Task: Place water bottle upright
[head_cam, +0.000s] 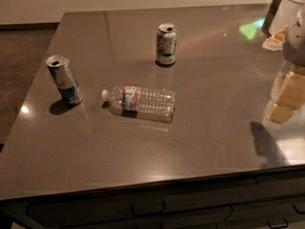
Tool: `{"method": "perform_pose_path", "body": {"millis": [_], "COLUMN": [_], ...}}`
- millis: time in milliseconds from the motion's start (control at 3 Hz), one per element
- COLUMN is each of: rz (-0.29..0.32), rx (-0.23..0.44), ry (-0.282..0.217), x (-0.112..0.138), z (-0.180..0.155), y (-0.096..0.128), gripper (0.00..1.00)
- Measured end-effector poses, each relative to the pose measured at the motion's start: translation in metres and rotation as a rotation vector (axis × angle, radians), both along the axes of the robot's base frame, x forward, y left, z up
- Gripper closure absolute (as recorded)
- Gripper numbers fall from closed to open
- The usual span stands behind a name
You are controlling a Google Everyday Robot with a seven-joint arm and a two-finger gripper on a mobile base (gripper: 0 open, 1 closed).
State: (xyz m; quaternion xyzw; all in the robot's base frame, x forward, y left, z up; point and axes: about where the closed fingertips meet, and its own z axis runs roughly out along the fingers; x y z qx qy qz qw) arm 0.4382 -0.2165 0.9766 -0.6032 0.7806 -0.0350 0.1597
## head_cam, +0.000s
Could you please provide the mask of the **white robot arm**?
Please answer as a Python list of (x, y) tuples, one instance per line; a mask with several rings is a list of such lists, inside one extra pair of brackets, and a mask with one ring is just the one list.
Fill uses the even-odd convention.
[(305, 6), (288, 25), (283, 26), (263, 43), (270, 51), (283, 51), (286, 60), (271, 90), (265, 119), (274, 125), (288, 122), (305, 104)]

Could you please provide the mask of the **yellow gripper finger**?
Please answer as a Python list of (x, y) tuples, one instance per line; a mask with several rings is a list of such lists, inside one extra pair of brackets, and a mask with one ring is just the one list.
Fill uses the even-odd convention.
[(305, 104), (305, 74), (300, 71), (279, 73), (266, 106), (266, 118), (275, 124), (288, 122)]

